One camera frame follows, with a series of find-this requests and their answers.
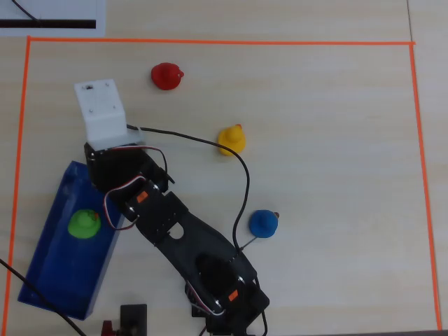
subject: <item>yellow duck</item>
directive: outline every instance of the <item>yellow duck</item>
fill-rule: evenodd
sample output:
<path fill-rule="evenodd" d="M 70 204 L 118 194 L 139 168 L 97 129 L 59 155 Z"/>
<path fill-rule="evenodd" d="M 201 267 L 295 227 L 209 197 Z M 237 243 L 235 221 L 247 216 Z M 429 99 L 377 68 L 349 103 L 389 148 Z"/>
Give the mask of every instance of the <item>yellow duck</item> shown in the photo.
<path fill-rule="evenodd" d="M 240 124 L 224 129 L 218 135 L 218 144 L 226 146 L 237 153 L 240 153 L 246 147 L 246 137 L 243 133 L 243 127 Z M 223 155 L 233 155 L 228 150 L 219 148 Z"/>

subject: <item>orange label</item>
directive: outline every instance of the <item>orange label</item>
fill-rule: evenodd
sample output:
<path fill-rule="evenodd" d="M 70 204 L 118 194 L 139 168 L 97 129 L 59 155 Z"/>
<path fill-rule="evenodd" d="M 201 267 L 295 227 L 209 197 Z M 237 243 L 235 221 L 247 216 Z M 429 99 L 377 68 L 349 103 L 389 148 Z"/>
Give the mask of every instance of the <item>orange label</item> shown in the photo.
<path fill-rule="evenodd" d="M 229 295 L 229 300 L 230 300 L 230 301 L 233 301 L 233 300 L 235 300 L 236 298 L 238 298 L 238 290 L 237 290 L 237 289 L 235 289 L 234 292 L 233 292 L 232 294 Z"/>
<path fill-rule="evenodd" d="M 146 191 L 142 191 L 139 196 L 137 196 L 137 202 L 142 203 L 148 197 L 148 193 Z"/>

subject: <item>orange boundary line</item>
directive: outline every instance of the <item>orange boundary line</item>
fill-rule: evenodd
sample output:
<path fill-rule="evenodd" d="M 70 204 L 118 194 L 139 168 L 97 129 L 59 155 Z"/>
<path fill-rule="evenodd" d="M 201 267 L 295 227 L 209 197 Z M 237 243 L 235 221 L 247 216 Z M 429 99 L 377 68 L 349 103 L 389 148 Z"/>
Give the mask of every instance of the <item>orange boundary line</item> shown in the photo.
<path fill-rule="evenodd" d="M 390 42 L 358 42 L 358 41 L 208 41 L 208 40 L 179 40 L 179 39 L 159 39 L 159 38 L 47 38 L 27 36 L 27 47 L 25 51 L 25 61 L 22 81 L 22 98 L 20 101 L 19 130 L 17 136 L 17 153 L 15 160 L 15 178 L 14 178 L 14 196 L 13 212 L 11 217 L 11 232 L 9 241 L 8 264 L 13 264 L 15 224 L 17 220 L 18 194 L 20 184 L 20 162 L 22 156 L 22 136 L 25 119 L 25 100 L 27 96 L 27 81 L 29 69 L 29 54 L 32 41 L 41 42 L 109 42 L 109 43 L 180 43 L 180 44 L 214 44 L 214 45 L 241 45 L 241 46 L 409 46 L 409 56 L 412 72 L 412 87 L 414 89 L 414 104 L 416 111 L 417 130 L 419 134 L 419 147 L 421 169 L 423 174 L 423 189 L 426 203 L 426 218 L 428 221 L 428 238 L 430 246 L 431 273 L 433 279 L 433 296 L 435 317 L 437 329 L 442 330 L 442 318 L 440 314 L 439 290 L 437 265 L 435 261 L 435 247 L 433 225 L 431 220 L 431 204 L 429 200 L 428 175 L 426 172 L 426 160 L 423 141 L 423 132 L 421 130 L 421 116 L 419 105 L 419 93 L 417 88 L 417 73 L 415 70 L 414 45 L 413 41 L 390 41 Z M 6 326 L 8 322 L 9 296 L 11 291 L 11 272 L 6 274 L 5 300 L 3 305 L 3 324 L 1 327 L 1 336 L 6 336 Z"/>
<path fill-rule="evenodd" d="M 179 40 L 169 38 L 69 38 L 31 37 L 40 42 L 110 42 L 110 43 L 180 43 L 180 44 L 220 44 L 240 46 L 411 46 L 413 41 L 226 41 L 226 40 Z"/>
<path fill-rule="evenodd" d="M 31 39 L 28 36 L 27 37 L 27 48 L 25 50 L 25 63 L 24 63 L 24 68 L 23 68 L 22 99 L 20 101 L 20 116 L 19 116 L 19 134 L 17 136 L 17 153 L 15 156 L 13 214 L 12 214 L 12 218 L 11 218 L 11 233 L 10 233 L 10 237 L 9 237 L 9 252 L 8 252 L 8 265 L 10 265 L 10 266 L 13 265 L 13 256 L 14 256 L 15 222 L 17 219 L 17 204 L 18 204 L 18 198 L 19 198 L 20 159 L 22 157 L 23 119 L 25 116 L 25 98 L 27 96 L 27 81 L 28 81 L 30 48 L 31 48 Z M 3 303 L 3 323 L 1 325 L 1 336 L 6 336 L 6 323 L 8 322 L 10 290 L 11 290 L 11 272 L 7 271 L 5 301 Z"/>
<path fill-rule="evenodd" d="M 431 218 L 431 203 L 429 201 L 428 174 L 426 172 L 425 148 L 424 148 L 424 143 L 423 143 L 423 132 L 421 130 L 419 90 L 417 87 L 417 73 L 415 71 L 415 58 L 414 58 L 413 45 L 409 45 L 409 56 L 410 56 L 410 60 L 411 60 L 412 87 L 414 88 L 414 104 L 415 104 L 415 113 L 416 113 L 416 120 L 417 120 L 417 131 L 419 133 L 421 172 L 423 174 L 423 189 L 425 192 L 425 203 L 426 203 L 426 219 L 428 221 L 429 253 L 430 253 L 430 260 L 431 260 L 431 274 L 432 274 L 432 278 L 433 278 L 435 319 L 437 321 L 437 329 L 442 330 L 442 317 L 441 317 L 441 313 L 440 313 L 439 287 L 438 287 L 438 278 L 437 278 L 437 263 L 435 261 L 433 221 Z"/>

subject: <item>blue plastic bin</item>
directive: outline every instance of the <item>blue plastic bin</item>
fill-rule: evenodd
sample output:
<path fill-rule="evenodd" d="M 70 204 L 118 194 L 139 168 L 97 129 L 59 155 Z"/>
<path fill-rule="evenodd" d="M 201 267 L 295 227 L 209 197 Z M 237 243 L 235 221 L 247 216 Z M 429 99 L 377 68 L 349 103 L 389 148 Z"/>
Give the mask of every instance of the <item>blue plastic bin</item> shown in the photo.
<path fill-rule="evenodd" d="M 93 306 L 109 263 L 118 233 L 106 222 L 103 197 L 95 190 L 85 164 L 71 162 L 51 206 L 41 238 L 29 266 L 27 279 L 66 315 L 84 320 Z M 71 215 L 80 209 L 96 211 L 101 228 L 89 239 L 69 234 Z M 123 217 L 110 202 L 109 215 L 118 228 Z M 48 309 L 32 290 L 22 286 L 18 300 Z"/>

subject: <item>light wood surface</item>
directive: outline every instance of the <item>light wood surface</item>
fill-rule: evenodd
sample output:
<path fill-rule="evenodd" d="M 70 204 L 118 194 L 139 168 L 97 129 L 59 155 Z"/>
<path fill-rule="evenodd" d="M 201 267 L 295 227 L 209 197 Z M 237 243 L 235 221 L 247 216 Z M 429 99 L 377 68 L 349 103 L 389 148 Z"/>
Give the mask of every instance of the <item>light wood surface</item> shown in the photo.
<path fill-rule="evenodd" d="M 187 7 L 110 0 L 107 36 L 407 41 L 409 29 L 405 1 L 194 0 Z M 2 155 L 10 158 L 0 190 L 6 258 L 25 41 L 0 43 L 8 50 L 0 60 L 0 85 L 8 89 L 0 95 L 10 116 L 0 123 Z M 165 61 L 185 71 L 168 93 L 147 79 Z M 252 187 L 240 243 L 250 238 L 244 224 L 252 210 L 281 213 L 276 235 L 247 250 L 272 301 L 269 335 L 435 329 L 407 47 L 35 43 L 30 64 L 14 259 L 21 272 L 62 172 L 70 160 L 83 161 L 72 84 L 114 78 L 131 123 L 207 139 L 243 124 Z M 238 162 L 202 144 L 147 139 L 167 154 L 172 190 L 230 238 L 244 191 Z M 13 279 L 8 335 L 72 334 L 58 316 L 18 303 L 20 286 Z M 142 302 L 149 335 L 196 335 L 203 326 L 189 316 L 178 274 L 135 230 L 120 235 L 94 314 L 80 325 L 98 335 L 103 319 L 118 318 L 119 305 Z M 262 329 L 257 321 L 251 332 Z"/>

